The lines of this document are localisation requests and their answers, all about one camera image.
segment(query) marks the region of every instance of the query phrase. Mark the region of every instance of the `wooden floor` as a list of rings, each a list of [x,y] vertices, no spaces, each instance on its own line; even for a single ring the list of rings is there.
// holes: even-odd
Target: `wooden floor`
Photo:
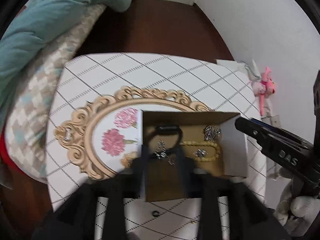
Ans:
[[[104,52],[163,53],[210,62],[233,60],[197,6],[160,0],[134,0],[123,14],[107,9],[77,55]],[[0,200],[13,227],[23,239],[29,239],[51,209],[47,185],[17,172],[13,172],[13,179],[14,190],[0,188]]]

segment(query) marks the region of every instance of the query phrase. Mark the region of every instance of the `wall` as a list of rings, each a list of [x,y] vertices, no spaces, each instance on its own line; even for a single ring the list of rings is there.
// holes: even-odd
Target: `wall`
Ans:
[[[320,36],[294,0],[196,0],[236,61],[273,70],[281,126],[313,143]]]

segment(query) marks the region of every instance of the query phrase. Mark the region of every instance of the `open box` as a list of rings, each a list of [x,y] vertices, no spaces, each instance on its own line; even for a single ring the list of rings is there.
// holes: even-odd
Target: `open box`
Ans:
[[[204,128],[207,125],[218,126],[221,129],[217,143],[220,146],[219,158],[208,162],[196,161],[196,166],[204,168],[216,177],[247,176],[246,135],[235,128],[235,120],[239,113],[233,112],[153,112],[140,111],[138,114],[138,130],[140,143],[158,125],[178,125],[182,132],[182,141],[204,142]],[[156,136],[150,142],[150,149],[155,150],[157,142],[163,140],[166,148],[171,148],[178,136]],[[205,149],[208,156],[214,154],[215,149],[209,146],[183,146],[186,157],[193,158],[199,148]],[[175,166],[169,164],[168,159],[148,163],[148,176],[145,179],[146,201],[164,201],[184,198]]]

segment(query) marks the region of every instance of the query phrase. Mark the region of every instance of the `white table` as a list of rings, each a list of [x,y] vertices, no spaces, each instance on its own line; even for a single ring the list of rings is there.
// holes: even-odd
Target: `white table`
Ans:
[[[97,179],[112,176],[123,168],[125,154],[137,150],[137,144],[132,143],[137,138],[134,125],[119,127],[115,123],[116,114],[124,109],[202,109],[260,118],[248,77],[225,66],[145,53],[77,57],[65,65],[48,123],[47,174],[54,209],[88,178],[87,174]],[[118,129],[124,139],[131,140],[124,148],[116,149],[114,156],[106,154],[101,144],[103,133],[111,129]],[[264,201],[266,158],[252,138],[248,138],[245,182]],[[224,198],[220,202],[222,231],[227,238],[228,205]],[[134,231],[141,240],[195,239],[199,203],[198,199],[157,203],[126,200],[127,230]],[[96,239],[101,238],[106,204],[107,199],[97,204]],[[161,216],[153,218],[153,210]]]

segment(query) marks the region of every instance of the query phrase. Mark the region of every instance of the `pink carnation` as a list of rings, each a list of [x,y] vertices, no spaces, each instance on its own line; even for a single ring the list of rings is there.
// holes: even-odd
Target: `pink carnation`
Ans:
[[[119,128],[129,128],[137,123],[137,109],[132,107],[126,108],[118,112],[115,116],[114,124]]]
[[[111,156],[118,156],[124,152],[124,136],[119,134],[118,129],[108,130],[102,137],[102,149]]]

